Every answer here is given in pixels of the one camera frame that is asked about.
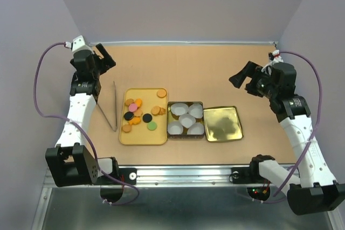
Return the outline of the square cookie tin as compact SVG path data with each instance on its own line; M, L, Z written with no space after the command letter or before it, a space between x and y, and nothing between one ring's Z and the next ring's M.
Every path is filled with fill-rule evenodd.
M200 101L168 102L167 137L194 140L205 136L204 108Z

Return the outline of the orange fish cookie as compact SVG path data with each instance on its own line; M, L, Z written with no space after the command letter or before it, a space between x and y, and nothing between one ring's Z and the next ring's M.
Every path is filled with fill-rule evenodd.
M140 122L141 122L141 118L140 117L134 117L130 121L128 121L128 123L130 125L138 125Z

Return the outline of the white paper cup bottom right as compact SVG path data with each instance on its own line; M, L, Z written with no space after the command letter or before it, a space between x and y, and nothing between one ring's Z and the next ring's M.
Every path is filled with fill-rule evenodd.
M196 122L193 124L187 131L188 135L203 135L204 134L204 126L202 123Z

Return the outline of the black round cookie right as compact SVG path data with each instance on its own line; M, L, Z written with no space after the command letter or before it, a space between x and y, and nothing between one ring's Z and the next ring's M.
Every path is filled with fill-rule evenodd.
M145 122L145 123L149 123L150 121L152 121L152 119L153 119L153 117L152 117L152 115L149 114L149 113L146 113L146 114L144 114L144 115L142 116L142 120L143 120L143 122Z

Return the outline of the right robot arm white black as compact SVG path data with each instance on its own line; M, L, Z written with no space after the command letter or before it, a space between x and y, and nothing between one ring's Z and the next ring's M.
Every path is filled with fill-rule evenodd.
M304 97L295 94L296 70L293 65L278 62L263 68L249 61L229 81L254 96L266 97L271 111L285 131L298 159L295 169L287 170L270 155L252 158L247 175L255 182L268 180L278 187L296 215L335 210L344 201L344 184L331 173L315 137L311 112Z

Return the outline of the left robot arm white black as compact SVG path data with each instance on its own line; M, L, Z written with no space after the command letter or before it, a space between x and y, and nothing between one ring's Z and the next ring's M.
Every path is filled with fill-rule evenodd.
M87 135L92 112L101 91L100 76L115 67L116 62L102 44L92 49L82 37L66 43L75 68L70 89L68 114L64 128L54 147L48 148L45 159L58 187L91 185L100 171L95 147Z

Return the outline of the round tan cookie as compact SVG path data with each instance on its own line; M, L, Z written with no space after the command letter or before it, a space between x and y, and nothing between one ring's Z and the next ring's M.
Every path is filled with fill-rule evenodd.
M161 112L161 107L160 107L160 106L154 106L154 107L152 107L152 109L151 109L151 113L152 113L154 116L159 115L160 112Z
M159 98L164 98L164 97L167 96L167 91L166 91L165 89L159 89L159 90L157 91L157 96L158 96Z

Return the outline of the white paper cup top right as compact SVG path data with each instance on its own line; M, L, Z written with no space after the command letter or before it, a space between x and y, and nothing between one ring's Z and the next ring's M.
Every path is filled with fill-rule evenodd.
M194 103L189 107L188 113L196 119L203 117L203 106L199 103Z

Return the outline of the green round cookie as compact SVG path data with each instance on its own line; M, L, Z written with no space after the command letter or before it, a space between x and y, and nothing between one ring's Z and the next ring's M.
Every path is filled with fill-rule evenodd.
M148 130L156 130L157 129L157 123L154 122L154 121L150 121L148 124L147 124L147 128Z

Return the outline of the gold tin lid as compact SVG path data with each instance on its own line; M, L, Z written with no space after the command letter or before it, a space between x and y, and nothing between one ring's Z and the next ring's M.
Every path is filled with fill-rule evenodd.
M236 106L205 108L204 128L209 142L231 142L243 138L243 129Z

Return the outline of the white paper cup top left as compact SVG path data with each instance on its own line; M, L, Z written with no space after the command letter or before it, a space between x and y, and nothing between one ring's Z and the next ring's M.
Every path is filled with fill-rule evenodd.
M188 113L189 106L186 103L174 103L170 106L170 111L176 116L181 116Z

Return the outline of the white paper cup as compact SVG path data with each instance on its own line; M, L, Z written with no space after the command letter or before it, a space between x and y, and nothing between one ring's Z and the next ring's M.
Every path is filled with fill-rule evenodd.
M194 103L189 107L188 113L196 119L203 117L203 106L199 103Z
M170 106L170 111L176 116L181 116L188 113L189 106L186 103L174 103Z
M196 122L193 124L187 131L188 135L203 135L204 134L204 126L202 123Z
M181 115L178 120L180 124L187 129L196 123L196 119L188 113Z
M179 121L173 121L167 126L167 131L170 135L181 135L183 130L184 128Z

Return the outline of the white paper cup bottom left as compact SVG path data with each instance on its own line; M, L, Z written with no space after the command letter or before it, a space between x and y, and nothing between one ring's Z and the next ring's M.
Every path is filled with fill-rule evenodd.
M184 128L179 121L173 121L167 126L167 131L170 135L181 135L183 130Z

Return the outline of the metal tongs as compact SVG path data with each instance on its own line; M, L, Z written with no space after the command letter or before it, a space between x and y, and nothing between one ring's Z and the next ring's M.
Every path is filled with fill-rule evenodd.
M118 130L118 99L115 81L103 87L96 104L96 111L107 122L112 132Z

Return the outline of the black round cookie left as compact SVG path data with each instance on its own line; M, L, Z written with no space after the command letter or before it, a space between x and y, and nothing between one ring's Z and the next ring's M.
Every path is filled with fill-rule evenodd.
M131 112L131 111L127 111L126 113L124 113L123 118L126 121L130 121L130 120L132 120L134 118L134 113Z

